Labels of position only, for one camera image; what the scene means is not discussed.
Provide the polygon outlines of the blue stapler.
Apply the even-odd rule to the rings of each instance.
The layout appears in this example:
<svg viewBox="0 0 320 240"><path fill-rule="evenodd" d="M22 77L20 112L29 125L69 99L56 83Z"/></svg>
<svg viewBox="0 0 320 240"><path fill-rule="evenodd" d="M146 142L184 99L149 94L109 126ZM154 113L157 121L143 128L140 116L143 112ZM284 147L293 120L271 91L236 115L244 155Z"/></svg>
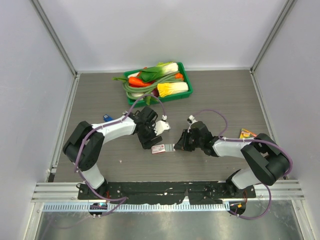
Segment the blue stapler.
<svg viewBox="0 0 320 240"><path fill-rule="evenodd" d="M104 122L111 122L111 121L113 121L114 119L111 117L111 116L109 116L108 114L105 114L104 116L103 116L103 121Z"/></svg>

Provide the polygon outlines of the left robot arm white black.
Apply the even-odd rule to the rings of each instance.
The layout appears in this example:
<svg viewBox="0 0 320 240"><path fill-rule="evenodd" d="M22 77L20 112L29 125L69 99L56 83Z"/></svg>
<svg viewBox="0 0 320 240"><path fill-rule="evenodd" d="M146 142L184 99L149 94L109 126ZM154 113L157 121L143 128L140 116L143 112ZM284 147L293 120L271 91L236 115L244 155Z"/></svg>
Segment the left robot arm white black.
<svg viewBox="0 0 320 240"><path fill-rule="evenodd" d="M80 122L64 144L64 155L74 164L88 183L88 191L93 198L100 200L108 196L108 181L100 173L97 161L104 144L136 134L142 148L151 149L162 140L156 133L158 114L146 106L141 111L103 124Z"/></svg>

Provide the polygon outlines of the staple box red white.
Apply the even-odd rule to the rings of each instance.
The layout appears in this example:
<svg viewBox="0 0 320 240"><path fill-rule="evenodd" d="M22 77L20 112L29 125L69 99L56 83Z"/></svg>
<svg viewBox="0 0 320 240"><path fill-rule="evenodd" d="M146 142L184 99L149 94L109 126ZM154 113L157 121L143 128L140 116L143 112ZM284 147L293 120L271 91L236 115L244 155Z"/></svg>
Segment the staple box red white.
<svg viewBox="0 0 320 240"><path fill-rule="evenodd" d="M175 152L174 144L159 144L151 147L152 154Z"/></svg>

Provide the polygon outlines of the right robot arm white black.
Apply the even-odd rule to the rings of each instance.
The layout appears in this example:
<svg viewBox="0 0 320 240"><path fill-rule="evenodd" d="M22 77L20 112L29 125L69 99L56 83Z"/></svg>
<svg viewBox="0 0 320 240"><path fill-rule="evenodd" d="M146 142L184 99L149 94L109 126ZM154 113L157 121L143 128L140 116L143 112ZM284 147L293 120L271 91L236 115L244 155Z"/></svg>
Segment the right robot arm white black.
<svg viewBox="0 0 320 240"><path fill-rule="evenodd" d="M272 186L292 166L289 158L268 135L260 133L247 139L213 136L202 121L196 121L184 129L174 149L188 152L201 149L207 156L244 159L248 168L234 172L225 181L226 193L233 198L256 184Z"/></svg>

